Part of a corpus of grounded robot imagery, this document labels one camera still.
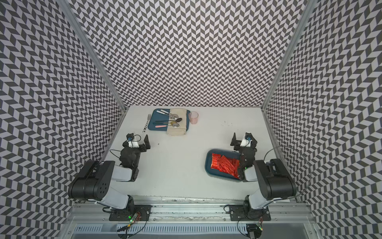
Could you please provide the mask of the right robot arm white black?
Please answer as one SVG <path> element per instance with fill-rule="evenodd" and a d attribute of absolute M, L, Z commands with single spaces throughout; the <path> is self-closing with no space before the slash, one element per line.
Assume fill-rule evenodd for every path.
<path fill-rule="evenodd" d="M 246 213 L 259 211 L 272 202 L 297 195 L 297 186 L 280 159 L 255 159 L 257 143 L 251 133 L 246 133 L 242 140 L 238 140 L 234 134 L 230 143 L 239 153 L 238 178 L 243 182 L 257 182 L 259 185 L 259 189 L 244 200 Z"/>

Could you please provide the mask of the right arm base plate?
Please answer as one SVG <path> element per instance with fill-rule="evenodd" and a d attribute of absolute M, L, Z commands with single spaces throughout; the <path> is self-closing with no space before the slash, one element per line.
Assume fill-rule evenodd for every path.
<path fill-rule="evenodd" d="M 243 205 L 226 205 L 224 211 L 230 215 L 233 222 L 240 220 L 258 221 L 262 219 L 267 222 L 271 220 L 268 207 L 261 209 L 252 209 L 250 206 Z"/>

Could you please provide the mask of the teal storage box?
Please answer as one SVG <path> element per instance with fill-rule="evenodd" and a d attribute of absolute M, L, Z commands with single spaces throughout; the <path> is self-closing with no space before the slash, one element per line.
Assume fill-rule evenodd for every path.
<path fill-rule="evenodd" d="M 240 159 L 240 154 L 237 153 L 237 152 L 221 150 L 221 149 L 211 149 L 207 153 L 206 162 L 205 162 L 205 170 L 206 170 L 207 174 L 210 175 L 210 176 L 214 176 L 214 177 L 218 177 L 218 178 L 222 178 L 222 179 L 229 179 L 229 180 L 233 180 L 233 181 L 241 181 L 241 179 L 236 179 L 236 178 L 234 178 L 233 176 L 231 176 L 229 174 L 225 174 L 225 173 L 219 172 L 218 170 L 211 169 L 210 166 L 211 166 L 212 154 L 213 153 L 214 154 L 224 155 L 227 158 L 234 158 L 234 159 L 238 159 L 238 160 Z"/>

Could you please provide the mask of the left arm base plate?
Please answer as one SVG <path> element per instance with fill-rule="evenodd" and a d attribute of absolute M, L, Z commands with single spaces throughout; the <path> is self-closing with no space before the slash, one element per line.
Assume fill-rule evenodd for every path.
<path fill-rule="evenodd" d="M 135 214 L 138 214 L 140 222 L 146 222 L 150 218 L 152 205 L 136 205 L 133 210 L 111 210 L 109 221 L 128 222 L 132 220 Z"/>

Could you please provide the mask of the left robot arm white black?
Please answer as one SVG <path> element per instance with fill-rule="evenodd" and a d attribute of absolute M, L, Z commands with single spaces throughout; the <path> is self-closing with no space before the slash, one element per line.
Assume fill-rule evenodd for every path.
<path fill-rule="evenodd" d="M 112 188 L 111 182 L 134 182 L 137 179 L 141 153 L 151 148 L 148 135 L 144 137 L 143 143 L 139 143 L 141 139 L 138 134 L 126 135 L 119 165 L 115 161 L 87 161 L 69 185 L 69 198 L 91 201 L 134 214 L 136 209 L 132 196 Z"/>

